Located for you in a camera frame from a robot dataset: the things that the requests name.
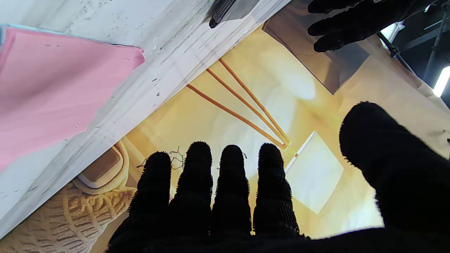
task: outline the glove finger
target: glove finger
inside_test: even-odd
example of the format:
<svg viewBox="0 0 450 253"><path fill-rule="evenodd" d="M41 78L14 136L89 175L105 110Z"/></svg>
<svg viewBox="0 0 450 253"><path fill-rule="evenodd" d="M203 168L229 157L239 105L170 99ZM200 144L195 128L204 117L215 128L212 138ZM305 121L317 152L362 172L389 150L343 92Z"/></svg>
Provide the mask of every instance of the glove finger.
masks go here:
<svg viewBox="0 0 450 253"><path fill-rule="evenodd" d="M148 239L164 237L171 171L169 154L156 152L147 159L128 209L130 215L111 237L111 248L128 245L130 238L136 247L140 247Z"/></svg>
<svg viewBox="0 0 450 253"><path fill-rule="evenodd" d="M309 13L327 14L332 10L354 6L361 0L314 0L308 5Z"/></svg>
<svg viewBox="0 0 450 253"><path fill-rule="evenodd" d="M327 35L361 23L373 11L373 5L372 1L364 1L347 11L319 20L308 28L308 34L311 36Z"/></svg>
<svg viewBox="0 0 450 253"><path fill-rule="evenodd" d="M169 205L172 236L208 235L211 219L211 150L194 142L186 153L177 193Z"/></svg>
<svg viewBox="0 0 450 253"><path fill-rule="evenodd" d="M167 210L170 199L171 159L165 152L152 154L144 165L137 192L130 204L134 213L161 213Z"/></svg>
<svg viewBox="0 0 450 253"><path fill-rule="evenodd" d="M392 21L386 20L380 12L381 11L374 12L371 16L359 23L355 23L338 32L333 32L321 37L314 43L314 50L316 52L338 50L350 43L365 40L381 31L383 28L390 25Z"/></svg>
<svg viewBox="0 0 450 253"><path fill-rule="evenodd" d="M291 187L285 179L284 162L278 148L263 144L259 151L258 193L253 213L256 235L300 236L293 211Z"/></svg>
<svg viewBox="0 0 450 253"><path fill-rule="evenodd" d="M250 187L245 177L244 157L236 145L222 151L216 199L212 208L211 234L240 231L250 235L251 215L248 205Z"/></svg>

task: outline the white surface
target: white surface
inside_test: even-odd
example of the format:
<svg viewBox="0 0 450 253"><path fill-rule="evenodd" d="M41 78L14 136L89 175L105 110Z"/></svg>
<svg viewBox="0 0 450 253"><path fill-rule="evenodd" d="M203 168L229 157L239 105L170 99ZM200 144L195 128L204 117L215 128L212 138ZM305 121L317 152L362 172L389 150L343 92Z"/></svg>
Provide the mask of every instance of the white surface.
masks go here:
<svg viewBox="0 0 450 253"><path fill-rule="evenodd" d="M313 132L286 167L292 196L318 214L331 197L344 168L317 132Z"/></svg>
<svg viewBox="0 0 450 253"><path fill-rule="evenodd" d="M433 93L437 97L441 97L444 89L447 86L450 78L450 66L442 69L441 74L436 82L436 86L434 86Z"/></svg>
<svg viewBox="0 0 450 253"><path fill-rule="evenodd" d="M0 199L0 238L112 147L189 81L261 25L289 0L261 0L250 15L205 21L211 0L0 0L0 23L16 23L145 50L146 62L118 88L87 132L68 143L45 169L26 159L15 176L42 171L21 199Z"/></svg>
<svg viewBox="0 0 450 253"><path fill-rule="evenodd" d="M64 149L68 140L56 143L46 149L28 154L10 164L0 174L0 217L3 217L28 191L48 164Z"/></svg>

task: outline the yellow surface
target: yellow surface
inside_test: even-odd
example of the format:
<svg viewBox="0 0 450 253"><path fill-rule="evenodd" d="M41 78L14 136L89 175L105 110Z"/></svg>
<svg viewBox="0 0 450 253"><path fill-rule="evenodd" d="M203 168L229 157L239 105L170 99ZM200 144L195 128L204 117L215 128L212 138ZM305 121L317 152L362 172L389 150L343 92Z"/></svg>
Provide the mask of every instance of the yellow surface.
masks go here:
<svg viewBox="0 0 450 253"><path fill-rule="evenodd" d="M373 200L374 190L364 181L361 172L346 163L340 153L338 133L346 113L339 111L342 96L332 96L289 51L262 30L253 32L223 59L291 138L292 148L282 152L286 164L310 134L317 131L344 167L335 191L319 214L294 200L301 232L316 238L367 226L381 226ZM220 63L215 63L210 69L257 108ZM191 85L276 137L250 109L207 72ZM178 146L181 153L185 153L193 141L206 141L213 155L214 182L219 174L216 168L219 167L222 149L228 144L238 145L248 157L245 169L251 185L249 202L254 207L258 150L267 140L190 89L181 90L131 131L127 138L134 145L133 150L142 157L148 157L157 150L177 150ZM174 161L174 167L178 166L179 162ZM180 172L181 169L172 173L174 187Z"/></svg>

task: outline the white square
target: white square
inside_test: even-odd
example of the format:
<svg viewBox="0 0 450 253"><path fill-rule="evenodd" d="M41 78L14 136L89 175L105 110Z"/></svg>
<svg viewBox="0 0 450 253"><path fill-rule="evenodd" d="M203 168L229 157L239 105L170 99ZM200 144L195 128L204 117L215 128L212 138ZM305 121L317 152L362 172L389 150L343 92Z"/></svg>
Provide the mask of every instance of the white square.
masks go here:
<svg viewBox="0 0 450 253"><path fill-rule="evenodd" d="M317 132L313 132L286 167L292 196L319 213L331 197L344 168Z"/></svg>

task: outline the cream knit fabric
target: cream knit fabric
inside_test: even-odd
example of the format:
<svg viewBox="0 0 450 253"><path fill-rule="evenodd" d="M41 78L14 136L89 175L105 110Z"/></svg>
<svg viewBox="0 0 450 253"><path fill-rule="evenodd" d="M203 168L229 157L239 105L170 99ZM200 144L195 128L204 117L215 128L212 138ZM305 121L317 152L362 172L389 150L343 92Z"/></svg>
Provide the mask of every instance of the cream knit fabric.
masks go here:
<svg viewBox="0 0 450 253"><path fill-rule="evenodd" d="M100 195L67 184L0 241L2 253L89 253L106 226L124 213L135 188Z"/></svg>

